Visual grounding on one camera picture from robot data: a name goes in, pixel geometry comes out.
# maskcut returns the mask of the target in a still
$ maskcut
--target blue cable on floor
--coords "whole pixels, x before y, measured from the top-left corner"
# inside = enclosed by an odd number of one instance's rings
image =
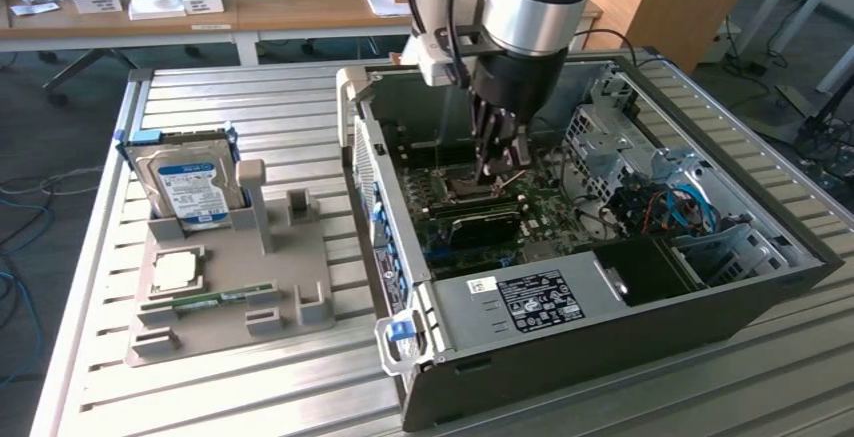
[[[27,304],[27,311],[30,312],[30,317],[33,318],[33,325],[37,329],[37,347],[33,352],[31,358],[22,362],[15,371],[9,375],[9,377],[0,382],[0,389],[3,389],[7,385],[13,383],[15,378],[22,375],[30,368],[39,362],[39,357],[45,352],[45,337],[42,335],[42,327],[39,325],[39,317],[37,316],[37,308],[33,304],[33,298],[30,297],[30,291],[27,290],[27,286],[15,278],[13,274],[9,272],[0,271],[0,277],[7,279],[10,283],[18,286],[18,289],[25,296],[25,303]]]
[[[0,255],[10,255],[10,254],[18,252],[19,250],[22,250],[30,244],[33,244],[39,239],[39,237],[42,237],[45,235],[45,233],[49,230],[49,227],[51,227],[51,224],[54,223],[54,212],[51,211],[51,209],[49,209],[47,207],[42,207],[41,205],[19,204],[19,203],[11,202],[11,201],[9,201],[6,199],[0,199],[0,204],[9,205],[10,207],[17,207],[19,209],[38,210],[45,214],[45,222],[42,224],[42,228],[39,229],[39,231],[35,232],[34,235],[18,247],[15,247],[14,249],[5,250],[3,252],[0,252]]]

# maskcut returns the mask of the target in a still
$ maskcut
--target blue hard drive label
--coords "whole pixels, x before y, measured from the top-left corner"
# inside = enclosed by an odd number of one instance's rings
[[[584,319],[585,313],[558,270],[498,282],[520,332]]]
[[[179,219],[198,224],[226,218],[229,205],[223,191],[214,183],[214,164],[170,165],[161,167],[158,173]]]

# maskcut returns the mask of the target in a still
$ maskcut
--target metal slotted table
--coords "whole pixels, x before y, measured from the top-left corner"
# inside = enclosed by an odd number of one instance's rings
[[[244,158],[270,167],[266,195],[312,189],[337,326],[147,367],[122,363],[150,205],[111,150],[34,436],[404,434],[396,383],[374,344],[338,147],[336,72],[353,64],[158,71],[129,84],[118,123],[179,130],[231,121]],[[854,219],[679,71],[664,63],[644,71],[847,265],[727,342],[420,436],[801,436],[854,427]],[[679,145],[683,136],[644,110],[660,139]]]

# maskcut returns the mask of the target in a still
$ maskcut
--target workbench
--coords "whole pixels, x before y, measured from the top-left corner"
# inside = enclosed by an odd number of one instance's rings
[[[266,196],[312,189],[336,327],[146,367],[123,364],[150,204],[111,147],[34,436],[402,435],[337,143],[336,73],[344,65],[157,71],[129,84],[117,125],[193,130],[230,120],[242,157],[268,163]],[[728,341],[420,436],[801,436],[854,427],[852,214],[675,67],[656,62],[644,73],[847,265]],[[650,110],[641,110],[645,120]],[[671,125],[650,128],[667,145],[684,143]]]
[[[223,13],[138,21],[129,18],[129,0],[122,1],[122,12],[79,14],[66,0],[54,12],[19,17],[9,6],[21,0],[0,0],[0,52],[227,42],[238,48],[241,65],[258,65],[258,42],[412,32],[412,17],[378,17],[366,0],[223,0]],[[589,30],[601,15],[589,3],[578,30]]]

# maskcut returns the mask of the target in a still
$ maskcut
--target hard drive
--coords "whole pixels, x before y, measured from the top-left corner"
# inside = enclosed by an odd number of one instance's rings
[[[175,217],[185,230],[229,224],[229,211],[246,207],[237,181],[234,128],[199,132],[138,131],[121,144],[146,189],[155,216]]]

